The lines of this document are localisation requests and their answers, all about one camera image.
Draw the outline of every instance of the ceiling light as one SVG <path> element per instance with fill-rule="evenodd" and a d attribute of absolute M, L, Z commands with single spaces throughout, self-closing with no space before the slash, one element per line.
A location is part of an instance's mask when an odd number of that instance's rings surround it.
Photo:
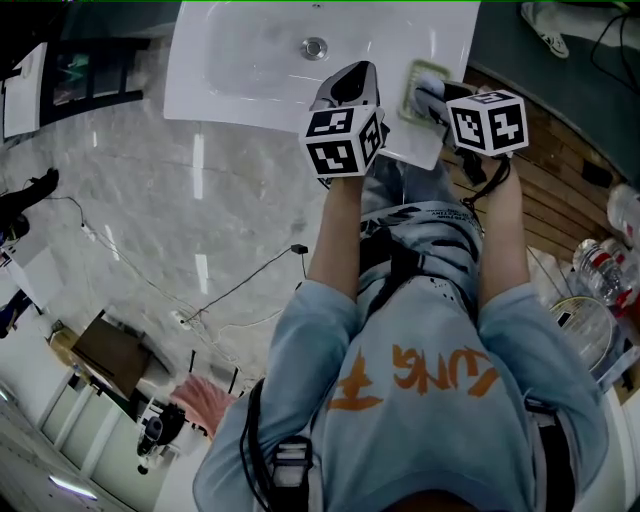
<path fill-rule="evenodd" d="M 85 496 L 86 498 L 89 498 L 90 500 L 97 500 L 98 498 L 96 497 L 95 494 L 82 489 L 81 487 L 77 487 L 75 485 L 69 484 L 67 482 L 65 482 L 64 480 L 60 480 L 59 478 L 56 478 L 55 476 L 49 476 L 49 480 L 51 480 L 54 484 L 56 484 L 58 487 L 60 487 L 61 489 L 65 489 L 67 491 L 73 492 L 75 494 L 80 494 L 81 496 Z"/>

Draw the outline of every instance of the shoe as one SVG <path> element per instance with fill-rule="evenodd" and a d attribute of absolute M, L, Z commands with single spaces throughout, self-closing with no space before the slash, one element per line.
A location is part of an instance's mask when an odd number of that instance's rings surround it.
<path fill-rule="evenodd" d="M 520 6 L 520 15 L 526 21 L 529 26 L 536 31 L 538 37 L 542 39 L 551 53 L 553 53 L 556 57 L 560 59 L 566 59 L 569 57 L 569 49 L 567 45 L 564 43 L 564 39 L 562 38 L 562 34 L 560 32 L 551 32 L 544 31 L 536 26 L 533 21 L 533 4 L 534 2 L 525 2 Z"/>

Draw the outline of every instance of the plastic bottle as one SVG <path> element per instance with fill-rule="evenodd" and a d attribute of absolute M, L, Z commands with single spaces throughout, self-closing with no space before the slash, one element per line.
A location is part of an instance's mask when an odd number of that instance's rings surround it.
<path fill-rule="evenodd" d="M 638 295 L 638 279 L 624 275 L 611 254 L 595 240 L 583 241 L 573 255 L 573 268 L 594 297 L 607 306 L 625 308 Z"/>
<path fill-rule="evenodd" d="M 607 202 L 609 223 L 640 249 L 640 194 L 629 185 L 613 188 Z"/>

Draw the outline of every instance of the sink basin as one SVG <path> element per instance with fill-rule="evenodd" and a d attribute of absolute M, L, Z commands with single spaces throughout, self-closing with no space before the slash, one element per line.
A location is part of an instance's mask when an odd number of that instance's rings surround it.
<path fill-rule="evenodd" d="M 297 133 L 320 84 L 348 64 L 369 60 L 391 129 L 382 152 L 431 169 L 442 132 L 397 115 L 409 68 L 423 59 L 461 80 L 477 12 L 477 3 L 464 2 L 183 2 L 164 115 Z M 316 60 L 303 55 L 309 38 L 326 44 Z"/>

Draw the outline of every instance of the harness strap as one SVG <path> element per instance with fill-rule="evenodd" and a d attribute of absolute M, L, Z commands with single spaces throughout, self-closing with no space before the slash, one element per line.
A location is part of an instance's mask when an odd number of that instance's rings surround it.
<path fill-rule="evenodd" d="M 531 399 L 525 400 L 525 409 L 538 428 L 543 448 L 540 458 L 544 460 L 536 461 L 537 466 L 541 463 L 545 466 L 543 474 L 536 475 L 544 478 L 538 485 L 546 487 L 545 508 L 541 510 L 570 512 L 575 504 L 576 486 L 567 434 L 553 409 Z"/>

